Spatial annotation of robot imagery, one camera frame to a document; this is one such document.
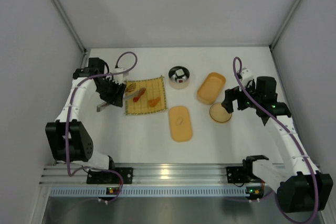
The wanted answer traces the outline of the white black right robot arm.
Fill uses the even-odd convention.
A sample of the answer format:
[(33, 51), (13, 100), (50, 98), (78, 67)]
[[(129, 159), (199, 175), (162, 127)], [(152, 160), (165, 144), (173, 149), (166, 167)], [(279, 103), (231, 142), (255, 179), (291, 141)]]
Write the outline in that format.
[(277, 82), (273, 77), (258, 77), (243, 71), (237, 76), (238, 86), (225, 91), (221, 107), (232, 114), (233, 102), (238, 110), (254, 109), (258, 119), (271, 135), (282, 158), (285, 170), (279, 170), (268, 156), (250, 155), (242, 161), (240, 174), (233, 172), (231, 183), (262, 180), (274, 192), (284, 213), (322, 211), (325, 209), (333, 179), (322, 173), (305, 151), (294, 128), (291, 112), (277, 100)]

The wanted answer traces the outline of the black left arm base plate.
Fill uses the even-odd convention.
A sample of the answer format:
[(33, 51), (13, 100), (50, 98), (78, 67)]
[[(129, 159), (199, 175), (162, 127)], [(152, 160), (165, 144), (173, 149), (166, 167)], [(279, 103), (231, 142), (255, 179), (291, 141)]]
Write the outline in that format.
[[(118, 173), (122, 179), (123, 183), (128, 185), (132, 184), (133, 180), (133, 168), (132, 167), (117, 167), (114, 170)], [(107, 185), (107, 184), (119, 184), (121, 182), (119, 176), (111, 172), (101, 172), (89, 170), (87, 175), (86, 183), (89, 185)]]

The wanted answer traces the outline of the white sushi roll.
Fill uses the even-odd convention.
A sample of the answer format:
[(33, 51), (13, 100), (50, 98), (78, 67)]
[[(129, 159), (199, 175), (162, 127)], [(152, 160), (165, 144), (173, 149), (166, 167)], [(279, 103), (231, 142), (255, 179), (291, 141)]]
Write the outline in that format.
[(184, 72), (184, 70), (183, 70), (182, 68), (177, 69), (177, 70), (175, 71), (175, 76), (176, 76), (177, 78), (182, 78), (182, 77), (184, 77), (184, 76), (185, 76), (185, 72)]

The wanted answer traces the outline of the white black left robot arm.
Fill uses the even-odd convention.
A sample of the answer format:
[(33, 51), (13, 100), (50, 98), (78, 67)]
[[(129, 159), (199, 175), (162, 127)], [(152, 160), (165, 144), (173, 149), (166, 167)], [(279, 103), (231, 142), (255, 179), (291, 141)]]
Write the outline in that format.
[(93, 140), (83, 120), (89, 101), (97, 93), (108, 105), (123, 106), (125, 81), (123, 69), (115, 69), (115, 77), (106, 77), (107, 63), (100, 58), (89, 59), (88, 66), (77, 69), (72, 76), (72, 87), (61, 113), (45, 127), (47, 140), (54, 160), (76, 163), (86, 168), (114, 170), (109, 155), (94, 149)]

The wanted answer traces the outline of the metal tongs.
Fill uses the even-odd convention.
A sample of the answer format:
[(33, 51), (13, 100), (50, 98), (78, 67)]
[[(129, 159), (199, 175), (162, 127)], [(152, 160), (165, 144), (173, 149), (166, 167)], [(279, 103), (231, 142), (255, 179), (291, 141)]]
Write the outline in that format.
[[(126, 87), (122, 101), (126, 101), (129, 99), (133, 99), (133, 97), (137, 94), (137, 92), (140, 90), (136, 89), (136, 84), (130, 84)], [(102, 102), (101, 104), (98, 104), (96, 107), (97, 112), (101, 112), (103, 109), (105, 109), (106, 107), (110, 106), (110, 104), (108, 102)]]

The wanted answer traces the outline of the red sausage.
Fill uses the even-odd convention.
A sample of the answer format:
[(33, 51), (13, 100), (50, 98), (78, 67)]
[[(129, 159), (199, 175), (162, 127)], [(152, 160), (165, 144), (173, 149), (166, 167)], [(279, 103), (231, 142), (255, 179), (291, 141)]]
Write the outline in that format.
[(137, 94), (133, 97), (133, 102), (134, 102), (134, 103), (138, 102), (139, 99), (140, 99), (140, 97), (141, 97), (142, 95), (144, 95), (145, 92), (146, 92), (146, 88), (142, 88), (142, 89), (140, 89), (140, 90), (137, 92)]

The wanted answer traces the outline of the beige oblong lunch box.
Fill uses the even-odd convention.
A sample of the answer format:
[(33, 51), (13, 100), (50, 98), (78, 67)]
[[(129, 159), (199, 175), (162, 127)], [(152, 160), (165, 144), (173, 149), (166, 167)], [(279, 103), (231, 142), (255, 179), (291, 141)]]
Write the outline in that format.
[(209, 73), (197, 91), (198, 101), (212, 105), (220, 95), (225, 83), (226, 78), (223, 75), (217, 72)]

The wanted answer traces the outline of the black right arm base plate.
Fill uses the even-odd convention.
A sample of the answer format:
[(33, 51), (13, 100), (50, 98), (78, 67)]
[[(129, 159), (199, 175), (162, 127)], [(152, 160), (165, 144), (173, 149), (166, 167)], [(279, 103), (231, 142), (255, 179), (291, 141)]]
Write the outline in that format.
[(243, 166), (227, 166), (226, 176), (229, 184), (244, 184), (251, 181), (251, 177)]

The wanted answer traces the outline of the round metal bowl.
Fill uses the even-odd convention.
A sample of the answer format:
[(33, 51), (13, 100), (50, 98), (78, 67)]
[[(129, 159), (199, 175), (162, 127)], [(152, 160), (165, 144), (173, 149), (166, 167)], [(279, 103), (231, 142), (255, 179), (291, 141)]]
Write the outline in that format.
[(169, 84), (173, 89), (185, 89), (189, 84), (190, 72), (183, 66), (175, 66), (168, 72)]

